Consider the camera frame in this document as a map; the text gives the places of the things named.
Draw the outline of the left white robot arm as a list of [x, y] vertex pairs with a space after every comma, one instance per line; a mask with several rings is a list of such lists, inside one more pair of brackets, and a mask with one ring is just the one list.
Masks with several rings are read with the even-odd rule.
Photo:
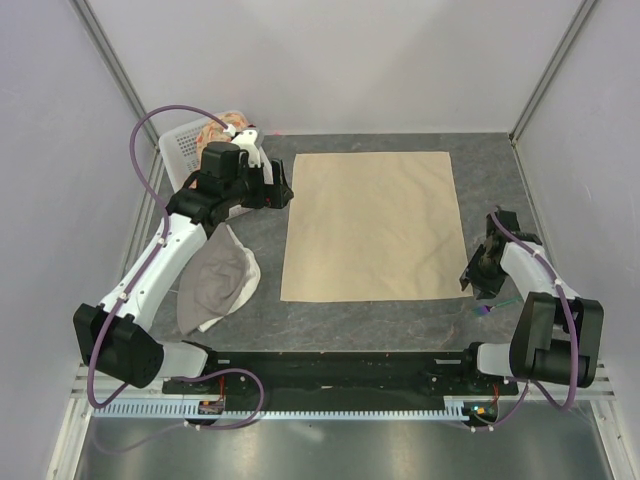
[[73, 325], [90, 379], [102, 373], [142, 389], [157, 378], [184, 377], [198, 393], [216, 388], [220, 371], [206, 348], [161, 343], [150, 330], [169, 288], [232, 208], [282, 209], [293, 199], [281, 160], [250, 158], [247, 144], [208, 144], [132, 269], [98, 304], [78, 307]]

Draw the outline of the beige cloth napkin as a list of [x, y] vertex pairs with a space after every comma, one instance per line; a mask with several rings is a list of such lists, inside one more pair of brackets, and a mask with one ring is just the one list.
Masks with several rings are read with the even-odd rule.
[[292, 187], [281, 300], [466, 297], [449, 153], [299, 154]]

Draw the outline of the iridescent rainbow fork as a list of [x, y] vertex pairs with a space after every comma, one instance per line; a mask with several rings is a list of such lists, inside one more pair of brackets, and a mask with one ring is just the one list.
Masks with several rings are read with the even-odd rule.
[[506, 307], [506, 306], [512, 305], [512, 304], [516, 304], [516, 303], [519, 303], [520, 301], [521, 301], [520, 297], [515, 297], [515, 298], [504, 300], [502, 302], [499, 302], [499, 303], [496, 303], [496, 304], [492, 304], [492, 305], [490, 305], [490, 304], [482, 304], [482, 305], [479, 305], [479, 306], [475, 307], [473, 309], [473, 312], [477, 316], [485, 316], [485, 315], [488, 315], [489, 313], [491, 313], [495, 309]]

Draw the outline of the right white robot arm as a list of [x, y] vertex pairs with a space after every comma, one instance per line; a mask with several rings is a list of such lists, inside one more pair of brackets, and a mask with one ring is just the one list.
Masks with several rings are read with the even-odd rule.
[[459, 282], [475, 298], [497, 297], [511, 279], [524, 300], [508, 343], [476, 343], [475, 359], [458, 368], [458, 381], [477, 394], [494, 376], [514, 377], [571, 388], [593, 383], [598, 364], [604, 308], [581, 297], [564, 282], [546, 256], [541, 240], [520, 229], [517, 214], [497, 209], [486, 217], [486, 238]]

